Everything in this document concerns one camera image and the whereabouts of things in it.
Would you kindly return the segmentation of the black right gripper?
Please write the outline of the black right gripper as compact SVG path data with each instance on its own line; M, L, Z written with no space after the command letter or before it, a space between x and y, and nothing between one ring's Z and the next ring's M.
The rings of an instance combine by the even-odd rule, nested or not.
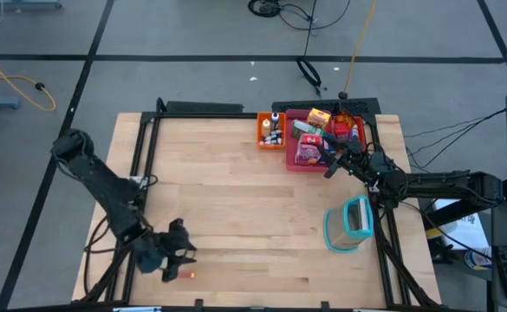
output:
M399 191L403 186L403 170L382 149L371 153L363 151L363 144L358 137L347 140L341 157L332 158L327 166L325 179L331 179L339 169L344 168L368 186L377 185L389 191Z

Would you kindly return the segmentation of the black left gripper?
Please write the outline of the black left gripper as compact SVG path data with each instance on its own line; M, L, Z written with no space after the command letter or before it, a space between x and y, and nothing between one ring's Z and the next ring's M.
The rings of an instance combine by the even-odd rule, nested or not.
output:
M142 273L162 270L162 282L169 283L179 275L179 267L196 263L197 249L191 247L189 233L184 227L184 219L176 218L168 232L155 232L147 224L144 233L135 241L136 264Z

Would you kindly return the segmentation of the red small box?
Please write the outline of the red small box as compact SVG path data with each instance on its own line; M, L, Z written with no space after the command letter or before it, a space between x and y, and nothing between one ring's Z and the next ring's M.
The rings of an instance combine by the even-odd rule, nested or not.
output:
M336 122L333 127L334 135L338 140L348 140L350 129L351 126L341 122Z

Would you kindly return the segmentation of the purple cereal box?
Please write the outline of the purple cereal box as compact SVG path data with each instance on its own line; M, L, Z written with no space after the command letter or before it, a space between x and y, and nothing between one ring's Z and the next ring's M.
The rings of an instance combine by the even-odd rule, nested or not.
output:
M298 166L312 166L319 162L321 154L316 146L300 144L296 150L295 163Z

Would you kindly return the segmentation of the green cereal box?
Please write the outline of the green cereal box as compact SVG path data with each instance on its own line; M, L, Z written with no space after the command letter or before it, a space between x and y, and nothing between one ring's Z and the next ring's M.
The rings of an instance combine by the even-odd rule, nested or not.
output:
M323 135L324 132L321 128L312 126L301 120L294 120L292 124L292 133L291 135L294 138L299 139L302 134L314 134L314 135Z

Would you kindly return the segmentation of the yellow Corn Pops cereal box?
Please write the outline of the yellow Corn Pops cereal box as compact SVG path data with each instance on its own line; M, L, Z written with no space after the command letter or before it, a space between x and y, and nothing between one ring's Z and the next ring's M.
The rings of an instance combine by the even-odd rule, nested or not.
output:
M313 127L325 129L328 123L331 121L332 115L325 111L312 108L307 117L307 123Z

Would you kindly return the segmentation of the red plastic basket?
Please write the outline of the red plastic basket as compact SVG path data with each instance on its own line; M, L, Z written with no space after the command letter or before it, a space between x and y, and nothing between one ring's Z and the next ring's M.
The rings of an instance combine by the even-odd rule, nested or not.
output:
M365 128L364 128L364 124L363 124L363 119L360 116L354 116L354 118L356 120L355 125L359 128L359 140L363 144L363 151L365 151L367 148L367 142L365 139ZM333 121L332 121L332 133L333 134L334 134L334 130L333 130L334 123L335 123L335 121L333 118Z

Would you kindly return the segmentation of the pink plastic bin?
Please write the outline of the pink plastic bin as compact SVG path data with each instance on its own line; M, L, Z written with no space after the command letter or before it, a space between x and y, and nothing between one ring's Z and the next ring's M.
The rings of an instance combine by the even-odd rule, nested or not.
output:
M313 165L298 165L296 163L296 152L298 148L299 139L293 135L294 121L299 120L303 123L308 122L308 117L311 109L288 109L286 115L286 128L285 128L285 164L286 168L291 172L325 172L326 166L324 164Z

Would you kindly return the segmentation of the black perforated panel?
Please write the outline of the black perforated panel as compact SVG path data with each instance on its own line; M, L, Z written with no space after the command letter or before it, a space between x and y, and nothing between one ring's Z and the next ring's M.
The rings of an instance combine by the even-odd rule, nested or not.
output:
M316 101L275 101L271 109L277 112L286 112L289 109L316 108L337 114L341 110L348 111L352 115L381 114L380 104L376 98L360 99L334 99Z

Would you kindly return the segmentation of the orange plastic basket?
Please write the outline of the orange plastic basket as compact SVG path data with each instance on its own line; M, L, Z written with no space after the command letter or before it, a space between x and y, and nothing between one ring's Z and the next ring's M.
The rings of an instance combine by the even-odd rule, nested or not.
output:
M261 124L264 119L269 119L271 121L271 115L273 112L259 112L257 114L257 146L261 149L265 150L282 150L286 146L285 140L285 128L286 128L286 115L285 113L279 113L280 120L278 124L278 129L282 130L282 144L281 145L265 145L263 142L265 141L264 137L261 135Z

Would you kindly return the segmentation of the black desk bar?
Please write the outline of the black desk bar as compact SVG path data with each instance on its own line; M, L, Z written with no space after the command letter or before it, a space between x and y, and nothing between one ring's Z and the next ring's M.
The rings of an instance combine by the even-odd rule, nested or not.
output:
M466 196L437 211L427 213L424 219L426 231L449 224L473 213L495 208L505 202L506 184L501 179L473 179L468 185Z

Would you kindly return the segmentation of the white paper sheet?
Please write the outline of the white paper sheet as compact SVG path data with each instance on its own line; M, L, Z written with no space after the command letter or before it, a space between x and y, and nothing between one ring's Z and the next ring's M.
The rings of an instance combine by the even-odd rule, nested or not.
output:
M458 199L438 199L432 205L432 211L440 210L458 201ZM466 244L475 250L483 250L490 247L488 239L484 233L484 228L477 213L462 217L461 219L458 219L449 224L441 225L440 229L450 237L458 240L463 244ZM445 246L452 245L453 250L466 250L466 248L461 244L458 244L450 238L444 236L441 232L433 235L432 238L436 237L438 238L438 241L440 243L443 243Z

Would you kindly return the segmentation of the black flat panel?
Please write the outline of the black flat panel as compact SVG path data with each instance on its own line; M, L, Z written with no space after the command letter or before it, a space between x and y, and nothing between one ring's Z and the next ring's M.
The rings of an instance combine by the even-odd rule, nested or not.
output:
M165 113L237 114L244 111L244 106L241 104L196 101L164 102L160 97L156 100L156 105L161 112Z

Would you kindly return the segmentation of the teal-handled metal box grater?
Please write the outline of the teal-handled metal box grater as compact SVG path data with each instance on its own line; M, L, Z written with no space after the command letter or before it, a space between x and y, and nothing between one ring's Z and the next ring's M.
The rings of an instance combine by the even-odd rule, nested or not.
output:
M333 252L353 252L373 234L373 213L365 195L351 198L324 214L323 237L327 248Z

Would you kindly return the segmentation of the black aluminium table frame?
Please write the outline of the black aluminium table frame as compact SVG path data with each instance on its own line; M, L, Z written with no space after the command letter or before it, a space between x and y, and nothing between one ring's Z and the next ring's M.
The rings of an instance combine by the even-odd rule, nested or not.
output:
M143 275L127 255L100 294L99 302L149 304L190 309L363 308L416 309L418 302L377 240L349 254L328 255L328 266L314 267L328 252L319 232L295 234L295 223L267 211L266 223L247 223L248 211L272 204L269 193L288 211L302 212L301 192L315 187L333 203L360 192L349 175L325 179L319 174L288 172L285 156L254 146L254 113L200 114L151 111L117 117L107 165L122 176L155 174L145 193L150 222L165 229L183 218L198 248L187 266L194 279L163 283L159 274Z

